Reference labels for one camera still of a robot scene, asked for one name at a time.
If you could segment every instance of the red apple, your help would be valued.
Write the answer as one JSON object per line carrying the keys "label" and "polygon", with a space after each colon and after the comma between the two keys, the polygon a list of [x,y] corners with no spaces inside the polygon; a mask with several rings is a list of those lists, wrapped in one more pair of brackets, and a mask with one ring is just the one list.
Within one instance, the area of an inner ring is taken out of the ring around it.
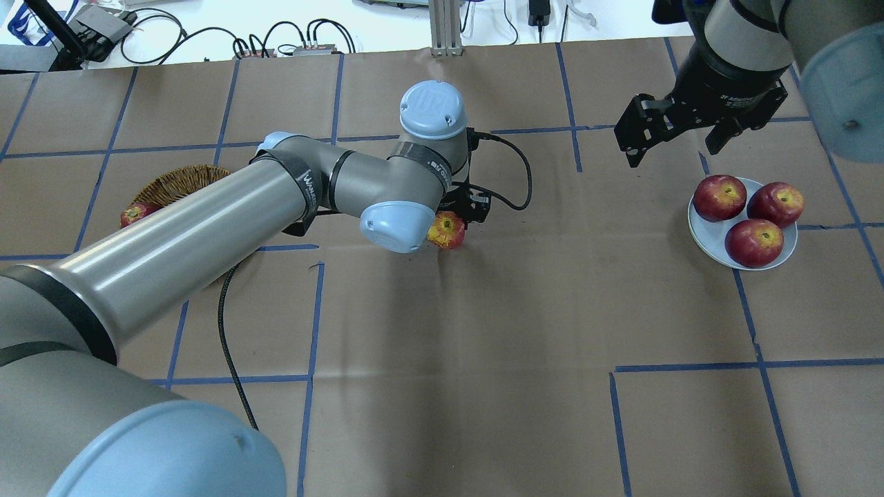
{"label": "red apple", "polygon": [[746,206],[746,187],[727,174],[716,174],[700,181],[694,192],[694,209],[701,218],[717,222],[735,218]]}
{"label": "red apple", "polygon": [[162,205],[156,205],[155,203],[133,203],[129,207],[126,207],[126,210],[119,215],[119,227],[125,228],[135,221],[140,221],[162,208]]}
{"label": "red apple", "polygon": [[456,249],[463,243],[467,225],[450,210],[436,213],[436,220],[430,226],[427,240],[432,241],[442,249]]}
{"label": "red apple", "polygon": [[782,230],[766,219],[746,219],[735,224],[724,238],[724,249],[738,264],[761,267],[782,252]]}
{"label": "red apple", "polygon": [[746,214],[767,219],[779,228],[796,222],[804,212],[804,195],[788,183],[777,181],[759,188],[749,200]]}

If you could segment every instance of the plate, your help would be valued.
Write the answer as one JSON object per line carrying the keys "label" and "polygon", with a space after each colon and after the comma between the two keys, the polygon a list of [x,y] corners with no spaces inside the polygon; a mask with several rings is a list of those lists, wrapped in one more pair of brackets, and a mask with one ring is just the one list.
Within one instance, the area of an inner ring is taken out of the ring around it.
{"label": "plate", "polygon": [[[759,188],[764,186],[754,180],[747,180],[745,178],[737,179],[746,186],[747,199],[752,198],[752,195],[755,194]],[[688,227],[690,228],[690,235],[694,237],[694,241],[697,245],[699,245],[699,247],[712,259],[727,267],[743,271],[764,271],[786,262],[786,259],[788,259],[789,256],[792,255],[792,252],[795,251],[795,246],[798,243],[798,226],[795,223],[783,228],[782,252],[772,263],[761,267],[746,267],[742,264],[738,264],[734,259],[730,258],[728,252],[724,249],[724,237],[727,236],[731,226],[748,218],[749,216],[746,215],[746,209],[743,209],[743,212],[740,212],[739,216],[736,218],[713,223],[701,218],[700,215],[697,214],[697,210],[694,209],[693,195],[690,197],[690,201],[688,201]]]}

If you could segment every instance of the black clamp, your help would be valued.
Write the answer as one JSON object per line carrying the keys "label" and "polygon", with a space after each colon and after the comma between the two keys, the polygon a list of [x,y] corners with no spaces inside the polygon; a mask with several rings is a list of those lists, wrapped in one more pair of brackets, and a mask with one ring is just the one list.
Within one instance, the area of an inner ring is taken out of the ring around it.
{"label": "black clamp", "polygon": [[319,211],[319,194],[316,192],[316,185],[318,183],[313,170],[297,154],[282,149],[258,150],[255,158],[248,163],[252,164],[256,160],[267,158],[276,161],[288,172],[298,185],[298,188],[301,189],[301,193],[304,195],[304,202],[306,203],[304,214],[300,220],[287,226],[282,230],[282,233],[291,234],[292,236],[304,236],[313,223],[313,219],[316,218],[316,213]]}
{"label": "black clamp", "polygon": [[390,159],[390,157],[405,157],[426,167],[442,183],[442,191],[444,192],[447,192],[448,188],[451,187],[451,165],[436,150],[430,147],[424,147],[411,141],[400,141],[396,143],[387,159]]}

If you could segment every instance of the robotic arm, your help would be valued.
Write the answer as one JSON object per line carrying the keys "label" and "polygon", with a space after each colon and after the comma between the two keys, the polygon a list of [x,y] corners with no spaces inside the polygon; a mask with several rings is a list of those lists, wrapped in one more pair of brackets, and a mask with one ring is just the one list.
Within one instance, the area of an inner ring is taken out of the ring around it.
{"label": "robotic arm", "polygon": [[0,271],[4,495],[284,495],[261,433],[113,367],[118,351],[294,220],[306,230],[320,205],[403,253],[441,203],[484,220],[487,197],[461,198],[466,121],[454,87],[424,81],[402,99],[386,160],[274,133],[246,168],[139,223],[48,267]]}
{"label": "robotic arm", "polygon": [[839,156],[884,161],[884,2],[880,0],[656,0],[661,24],[687,20],[696,41],[662,100],[633,97],[614,128],[630,167],[648,149],[713,126],[717,154],[764,127],[788,96],[796,61],[820,137]]}

